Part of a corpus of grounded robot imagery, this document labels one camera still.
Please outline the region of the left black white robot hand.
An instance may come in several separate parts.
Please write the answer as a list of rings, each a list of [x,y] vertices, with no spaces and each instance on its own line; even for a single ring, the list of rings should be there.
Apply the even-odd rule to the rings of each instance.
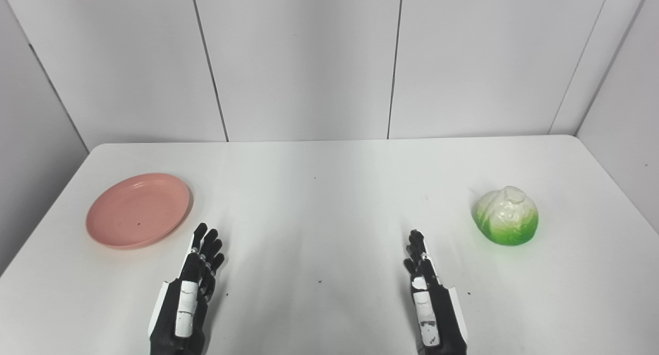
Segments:
[[[150,354],[201,354],[204,324],[224,263],[219,232],[201,222],[179,277],[163,282],[148,327]]]

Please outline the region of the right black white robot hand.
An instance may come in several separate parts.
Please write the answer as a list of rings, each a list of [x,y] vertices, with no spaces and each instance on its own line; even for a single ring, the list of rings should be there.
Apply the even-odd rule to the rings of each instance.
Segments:
[[[440,282],[427,252],[425,237],[411,230],[403,264],[410,275],[410,294],[417,318],[419,354],[466,354],[468,333],[455,287]]]

